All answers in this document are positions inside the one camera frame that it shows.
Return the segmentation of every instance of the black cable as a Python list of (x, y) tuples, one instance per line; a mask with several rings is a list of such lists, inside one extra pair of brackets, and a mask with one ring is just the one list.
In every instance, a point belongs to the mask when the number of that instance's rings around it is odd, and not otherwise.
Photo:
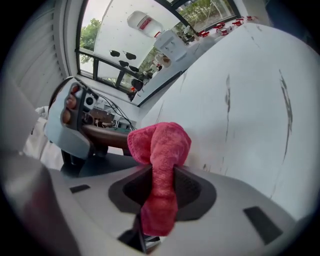
[[(130, 124), (130, 126), (131, 126), (131, 129), (132, 129), (133, 131), (136, 130), (136, 128), (133, 126), (133, 124), (131, 123), (131, 121), (130, 121), (129, 118), (127, 117), (127, 115), (122, 111), (122, 109), (120, 109), (120, 108), (117, 106), (117, 104), (115, 104), (111, 99), (108, 99), (108, 98), (106, 98), (106, 97), (104, 97), (104, 96), (102, 96), (102, 95), (100, 95), (100, 94), (99, 94), (99, 96), (100, 96), (101, 98), (103, 98), (104, 100), (106, 100), (106, 102), (109, 104), (109, 107), (111, 107), (111, 108), (113, 109), (113, 111), (114, 111), (117, 115), (119, 115), (120, 117), (123, 117), (125, 120), (127, 120), (127, 121), (129, 122), (129, 124)], [(118, 112), (116, 111), (116, 109), (115, 109), (112, 105), (114, 105), (114, 106), (119, 110), (120, 113), (118, 113)]]

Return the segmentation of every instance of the tree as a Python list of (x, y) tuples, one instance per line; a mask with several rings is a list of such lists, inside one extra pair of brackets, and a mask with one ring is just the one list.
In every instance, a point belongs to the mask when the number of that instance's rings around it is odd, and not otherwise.
[[(87, 49), (89, 51), (95, 50), (96, 38), (98, 36), (99, 29), (101, 27), (101, 21), (93, 18), (90, 20), (90, 24), (88, 26), (84, 26), (81, 28), (80, 34), (80, 47)], [(87, 63), (90, 60), (90, 57), (86, 55), (81, 56), (81, 63)]]

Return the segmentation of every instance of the white fabric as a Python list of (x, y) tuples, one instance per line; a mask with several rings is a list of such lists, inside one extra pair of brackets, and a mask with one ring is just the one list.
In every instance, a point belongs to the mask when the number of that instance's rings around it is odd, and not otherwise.
[[(61, 149), (51, 143), (45, 135), (45, 125), (48, 119), (48, 106), (39, 107), (35, 110), (39, 115), (39, 119), (34, 125), (32, 134), (29, 135), (23, 152), (35, 159), (40, 160), (47, 168), (61, 170), (64, 161)], [(123, 155), (120, 148), (109, 146), (108, 152), (117, 155)]]

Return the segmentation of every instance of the corrugated wall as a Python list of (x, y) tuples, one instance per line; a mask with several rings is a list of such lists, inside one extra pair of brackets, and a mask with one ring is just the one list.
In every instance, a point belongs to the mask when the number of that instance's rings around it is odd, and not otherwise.
[(47, 106), (63, 80), (55, 48), (55, 3), (47, 1), (30, 18), (8, 58), (8, 74), (34, 108)]

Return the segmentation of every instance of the sky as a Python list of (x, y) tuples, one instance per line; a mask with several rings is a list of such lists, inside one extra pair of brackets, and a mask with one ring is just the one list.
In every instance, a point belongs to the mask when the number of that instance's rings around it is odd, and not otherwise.
[(101, 21), (110, 2), (111, 0), (89, 0), (84, 12), (82, 27), (89, 25), (93, 18)]

